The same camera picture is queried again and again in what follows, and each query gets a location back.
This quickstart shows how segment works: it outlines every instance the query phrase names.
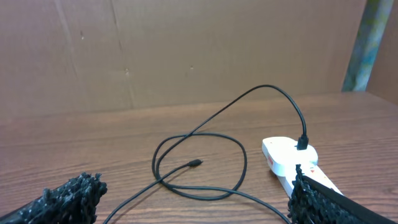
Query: wood grain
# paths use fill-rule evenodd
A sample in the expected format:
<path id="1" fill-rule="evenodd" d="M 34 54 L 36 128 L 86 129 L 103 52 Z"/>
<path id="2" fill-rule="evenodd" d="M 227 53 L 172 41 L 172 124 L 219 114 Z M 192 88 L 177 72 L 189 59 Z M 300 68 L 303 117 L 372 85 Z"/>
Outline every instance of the wood grain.
<path id="1" fill-rule="evenodd" d="M 366 88 L 398 105 L 398 2 L 394 1 Z"/>
<path id="2" fill-rule="evenodd" d="M 398 222 L 398 106 L 369 93 L 295 100 L 305 115 L 321 169 L 346 196 Z M 119 203 L 154 180 L 150 161 L 161 140 L 186 133 L 224 105 L 3 121 L 0 215 L 35 199 L 45 187 L 57 187 L 83 171 L 100 172 L 109 187 L 97 209 L 101 223 Z M 240 190 L 287 214 L 288 198 L 261 151 L 263 138 L 297 138 L 300 134 L 300 120 L 286 99 L 239 102 L 202 130 L 241 141 L 248 154 L 248 172 Z M 172 151 L 161 172 L 196 158 L 204 163 L 181 171 L 172 183 L 231 188 L 243 167 L 242 152 L 235 143 L 197 137 Z M 116 223 L 281 223 L 276 215 L 245 198 L 202 202 L 179 197 L 163 187 L 145 193 L 115 218 Z"/>

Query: white plastic object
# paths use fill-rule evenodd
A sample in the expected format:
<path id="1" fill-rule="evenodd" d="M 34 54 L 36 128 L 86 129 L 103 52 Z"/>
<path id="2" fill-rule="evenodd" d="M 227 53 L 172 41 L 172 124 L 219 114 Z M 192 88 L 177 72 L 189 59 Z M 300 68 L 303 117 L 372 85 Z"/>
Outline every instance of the white plastic object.
<path id="1" fill-rule="evenodd" d="M 269 167 L 278 176 L 286 194 L 291 197 L 294 188 L 293 181 L 297 175 L 296 164 L 301 164 L 300 168 L 304 175 L 342 195 L 317 166 L 316 150 L 311 145 L 303 150 L 297 150 L 296 146 L 297 141 L 288 137 L 271 137 L 262 140 L 262 152 L 266 156 Z"/>

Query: white charger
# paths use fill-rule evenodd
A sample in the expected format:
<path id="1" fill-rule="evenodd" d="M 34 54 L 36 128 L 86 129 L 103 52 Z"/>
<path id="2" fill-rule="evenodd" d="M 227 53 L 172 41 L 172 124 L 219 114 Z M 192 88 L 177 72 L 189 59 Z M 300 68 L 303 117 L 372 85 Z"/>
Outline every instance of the white charger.
<path id="1" fill-rule="evenodd" d="M 296 164 L 301 164 L 303 175 L 316 180 L 335 192 L 342 193 L 322 172 L 318 165 L 316 150 L 308 145 L 306 149 L 297 149 L 297 141 L 288 137 L 271 137 L 262 140 L 262 152 L 273 173 L 278 176 L 286 194 L 291 197 L 297 175 Z"/>

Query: black cable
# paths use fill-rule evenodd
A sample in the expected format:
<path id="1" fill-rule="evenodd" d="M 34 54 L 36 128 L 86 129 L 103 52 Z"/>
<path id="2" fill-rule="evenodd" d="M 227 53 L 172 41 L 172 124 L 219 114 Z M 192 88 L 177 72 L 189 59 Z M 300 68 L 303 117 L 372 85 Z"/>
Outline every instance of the black cable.
<path id="1" fill-rule="evenodd" d="M 178 135 L 178 136 L 172 136 L 169 137 L 165 140 L 163 140 L 159 146 L 157 147 L 157 149 L 155 150 L 154 156 L 152 158 L 152 172 L 155 176 L 156 179 L 161 178 L 160 177 L 160 172 L 159 172 L 159 167 L 160 167 L 160 163 L 162 162 L 163 158 L 176 146 L 178 146 L 181 142 L 183 142 L 184 140 L 186 140 L 187 138 L 191 137 L 191 136 L 218 136 L 221 138 L 226 138 L 229 140 L 234 141 L 236 144 L 238 144 L 243 152 L 243 157 L 244 157 L 244 166 L 243 166 L 243 171 L 241 174 L 240 179 L 238 180 L 238 183 L 232 188 L 232 190 L 237 190 L 240 185 L 243 183 L 244 177 L 246 175 L 246 169 L 248 166 L 248 159 L 246 156 L 246 150 L 244 149 L 243 145 L 236 140 L 235 138 L 226 136 L 224 134 L 218 134 L 218 133 L 195 133 L 195 131 L 197 131 L 199 128 L 201 128 L 203 125 L 205 125 L 207 122 L 209 122 L 211 119 L 213 119 L 215 116 L 219 115 L 221 112 L 223 112 L 226 108 L 230 107 L 232 104 L 234 104 L 235 102 L 237 102 L 238 100 L 240 100 L 242 97 L 246 96 L 248 93 L 257 90 L 258 88 L 263 88 L 263 87 L 268 87 L 268 88 L 273 88 L 277 91 L 279 91 L 280 93 L 282 93 L 284 96 L 286 96 L 286 98 L 291 102 L 291 104 L 293 105 L 294 109 L 296 110 L 296 112 L 298 113 L 298 115 L 300 116 L 301 122 L 302 122 L 302 127 L 303 127 L 303 133 L 302 133 L 302 137 L 299 138 L 299 142 L 300 140 L 303 138 L 303 136 L 305 138 L 307 138 L 307 126 L 305 124 L 305 120 L 304 120 L 304 116 L 301 113 L 299 107 L 297 106 L 297 104 L 294 102 L 294 100 L 292 99 L 291 96 L 289 96 L 284 90 L 280 89 L 277 86 L 274 85 L 259 85 L 259 86 L 255 86 L 253 88 L 251 88 L 250 90 L 246 91 L 245 93 L 243 93 L 242 95 L 240 95 L 239 97 L 237 97 L 235 100 L 233 100 L 232 102 L 230 102 L 228 105 L 226 105 L 225 107 L 223 107 L 221 110 L 219 110 L 218 112 L 216 112 L 215 114 L 213 114 L 212 116 L 210 116 L 208 119 L 206 119 L 204 122 L 202 122 L 202 124 L 199 124 L 199 126 L 197 126 L 196 128 L 194 128 L 192 131 L 190 131 L 188 134 L 182 134 L 182 135 Z M 157 153 L 159 152 L 159 149 L 163 146 L 164 143 L 166 143 L 167 141 L 174 139 L 174 138 L 181 138 L 180 140 L 178 140 L 176 143 L 174 143 L 173 145 L 171 145 L 157 160 L 156 162 L 156 156 Z M 161 184 L 163 184 L 165 187 L 167 187 L 169 190 L 171 190 L 172 192 L 187 197 L 187 198 L 191 198 L 191 199 L 195 199 L 195 200 L 221 200 L 223 198 L 226 198 L 228 196 L 231 195 L 231 193 L 226 193 L 223 195 L 219 195 L 219 196 L 213 196 L 213 197 L 203 197 L 203 196 L 197 196 L 197 195 L 192 195 L 192 194 L 187 194 L 184 192 L 181 192 L 179 190 L 175 190 L 177 188 L 183 187 L 183 186 L 179 186 L 179 185 L 172 185 L 172 184 L 168 184 L 165 183 L 163 181 L 160 182 Z"/>
<path id="2" fill-rule="evenodd" d="M 297 104 L 294 102 L 294 100 L 292 99 L 292 97 L 290 97 L 285 91 L 283 91 L 282 89 L 280 89 L 279 87 L 276 87 L 274 85 L 259 85 L 256 86 L 254 88 L 251 88 L 250 90 L 246 91 L 245 93 L 243 93 L 242 95 L 240 95 L 239 97 L 237 97 L 235 100 L 233 100 L 232 102 L 230 102 L 228 105 L 226 105 L 225 107 L 223 107 L 222 109 L 220 109 L 218 112 L 216 112 L 215 114 L 213 114 L 212 116 L 210 116 L 208 119 L 206 119 L 204 122 L 202 122 L 202 124 L 200 124 L 199 126 L 197 126 L 196 128 L 194 128 L 192 131 L 190 131 L 188 134 L 181 134 L 181 135 L 176 135 L 176 136 L 171 136 L 167 139 L 164 139 L 157 147 L 157 149 L 155 150 L 154 156 L 152 158 L 152 172 L 156 178 L 156 181 L 152 184 L 150 184 L 148 187 L 142 189 L 139 193 L 135 194 L 133 197 L 127 199 L 125 202 L 123 202 L 122 204 L 120 204 L 113 212 L 112 214 L 109 215 L 109 217 L 105 220 L 104 223 L 107 223 L 109 221 L 109 219 L 123 206 L 125 206 L 125 204 L 129 203 L 131 200 L 133 200 L 134 198 L 136 198 L 138 195 L 140 195 L 141 193 L 145 192 L 147 189 L 151 188 L 153 185 L 157 184 L 157 183 L 161 183 L 162 185 L 164 185 L 165 187 L 167 187 L 169 190 L 171 190 L 172 192 L 187 197 L 187 198 L 191 198 L 191 199 L 195 199 L 195 200 L 220 200 L 226 197 L 229 197 L 231 194 L 238 194 L 241 195 L 243 197 L 246 197 L 248 199 L 251 199 L 257 203 L 260 203 L 261 205 L 271 209 L 273 212 L 275 212 L 278 216 L 280 216 L 286 223 L 290 223 L 289 219 L 286 218 L 280 211 L 278 211 L 276 208 L 272 207 L 271 205 L 269 205 L 268 203 L 263 202 L 262 200 L 259 200 L 256 197 L 250 196 L 248 194 L 242 193 L 237 191 L 237 189 L 241 186 L 241 184 L 243 183 L 244 177 L 246 175 L 246 169 L 248 166 L 248 159 L 246 156 L 246 150 L 244 149 L 243 145 L 236 140 L 235 138 L 229 137 L 227 135 L 224 134 L 218 134 L 218 133 L 195 133 L 195 131 L 197 131 L 199 128 L 201 128 L 203 125 L 205 125 L 207 122 L 209 122 L 211 119 L 213 119 L 215 116 L 219 115 L 221 112 L 223 112 L 226 108 L 230 107 L 232 104 L 234 104 L 235 102 L 237 102 L 238 100 L 240 100 L 242 97 L 244 97 L 245 95 L 247 95 L 248 93 L 257 90 L 258 88 L 262 88 L 262 87 L 268 87 L 268 88 L 273 88 L 277 91 L 279 91 L 280 93 L 282 93 L 293 105 L 293 107 L 295 108 L 296 112 L 298 113 L 298 115 L 300 116 L 300 120 L 302 122 L 302 129 L 303 129 L 303 133 L 301 135 L 301 137 L 299 137 L 298 139 L 298 144 L 297 144 L 297 149 L 306 149 L 307 145 L 308 145 L 308 137 L 307 137 L 307 127 L 305 125 L 305 120 L 303 117 L 303 114 L 301 113 L 300 109 L 298 108 Z M 169 176 L 170 174 L 172 174 L 173 172 L 177 171 L 178 169 L 181 169 L 182 167 L 186 167 L 186 165 L 182 166 L 182 167 L 178 167 L 174 170 L 172 170 L 171 172 L 169 172 L 168 174 L 164 175 L 163 177 L 160 176 L 160 172 L 159 172 L 159 167 L 160 167 L 160 163 L 162 162 L 162 160 L 164 159 L 164 157 L 176 146 L 178 146 L 181 142 L 183 142 L 184 140 L 186 140 L 187 138 L 191 137 L 191 136 L 216 136 L 216 137 L 221 137 L 221 138 L 226 138 L 229 139 L 231 141 L 234 141 L 236 144 L 238 144 L 240 146 L 240 148 L 242 149 L 242 153 L 243 153 L 243 157 L 244 157 L 244 166 L 243 166 L 243 171 L 241 174 L 240 179 L 238 180 L 238 183 L 232 188 L 232 189 L 224 189 L 224 188 L 220 188 L 220 187 L 206 187 L 206 186 L 181 186 L 181 185 L 174 185 L 174 184 L 168 184 L 166 182 L 163 181 L 163 179 L 165 179 L 167 176 Z M 160 148 L 163 146 L 164 143 L 166 143 L 167 141 L 171 140 L 171 139 L 175 139 L 175 138 L 181 138 L 180 140 L 178 140 L 176 143 L 174 143 L 173 145 L 171 145 L 158 159 L 158 161 L 156 162 L 156 157 L 157 157 L 157 153 L 159 152 Z M 222 191 L 222 192 L 226 192 L 223 195 L 219 195 L 219 196 L 212 196 L 212 197 L 204 197 L 204 196 L 198 196 L 198 195 L 192 195 L 192 194 L 187 194 L 185 192 L 181 192 L 179 190 L 176 189 L 190 189 L 190 190 L 217 190 L 217 191 Z"/>
<path id="3" fill-rule="evenodd" d="M 173 173 L 175 173 L 176 171 L 185 168 L 185 167 L 196 167 L 199 166 L 202 163 L 201 160 L 199 159 L 195 159 L 194 161 L 191 161 L 187 164 L 184 164 L 182 166 L 179 166 L 177 168 L 175 168 L 174 170 L 171 170 L 168 174 L 164 175 L 162 178 L 156 180 L 155 182 L 149 184 L 146 188 L 140 190 L 138 193 L 136 193 L 135 195 L 133 195 L 131 198 L 125 200 L 123 203 L 121 203 L 118 207 L 116 207 L 111 214 L 108 215 L 108 217 L 106 218 L 106 220 L 104 221 L 104 224 L 107 224 L 110 219 L 114 216 L 114 214 L 116 214 L 116 212 L 118 212 L 121 208 L 123 208 L 123 206 L 127 205 L 129 202 L 131 202 L 132 200 L 134 200 L 136 197 L 140 196 L 142 193 L 144 193 L 145 191 L 147 191 L 148 189 L 150 189 L 151 187 L 153 187 L 154 185 L 156 185 L 157 183 L 159 183 L 160 181 L 166 179 L 168 176 L 172 175 Z"/>

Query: black plastic piece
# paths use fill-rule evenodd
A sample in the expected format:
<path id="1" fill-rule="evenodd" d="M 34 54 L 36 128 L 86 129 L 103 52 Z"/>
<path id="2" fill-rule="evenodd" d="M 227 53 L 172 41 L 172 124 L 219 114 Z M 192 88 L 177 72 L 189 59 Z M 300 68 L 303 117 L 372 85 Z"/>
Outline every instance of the black plastic piece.
<path id="1" fill-rule="evenodd" d="M 199 166 L 203 161 L 201 161 L 200 159 L 195 159 L 191 162 L 188 163 L 188 166 L 190 167 L 195 167 L 195 166 Z"/>
<path id="2" fill-rule="evenodd" d="M 302 134 L 301 137 L 297 141 L 297 150 L 307 149 L 308 146 L 308 137 L 307 135 Z"/>

